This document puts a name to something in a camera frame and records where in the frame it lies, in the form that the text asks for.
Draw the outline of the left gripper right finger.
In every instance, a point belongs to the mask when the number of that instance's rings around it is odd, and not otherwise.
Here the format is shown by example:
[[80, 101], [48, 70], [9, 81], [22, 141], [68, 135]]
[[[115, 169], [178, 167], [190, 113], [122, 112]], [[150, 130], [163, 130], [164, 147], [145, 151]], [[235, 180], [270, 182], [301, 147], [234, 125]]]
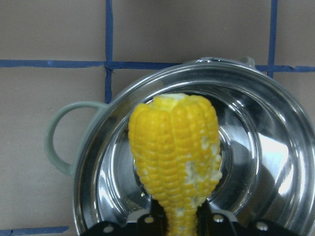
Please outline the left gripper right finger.
[[199, 236], [291, 236], [293, 232], [270, 220], [258, 219], [242, 226], [227, 210], [212, 209], [205, 201], [197, 210]]

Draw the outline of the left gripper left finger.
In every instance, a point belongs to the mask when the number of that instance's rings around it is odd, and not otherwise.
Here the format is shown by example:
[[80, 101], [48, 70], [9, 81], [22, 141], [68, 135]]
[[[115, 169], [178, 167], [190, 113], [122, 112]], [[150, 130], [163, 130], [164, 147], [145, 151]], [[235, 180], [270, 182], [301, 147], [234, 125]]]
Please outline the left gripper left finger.
[[149, 209], [131, 213], [122, 225], [102, 221], [82, 233], [84, 236], [165, 236], [167, 219], [163, 208], [151, 200]]

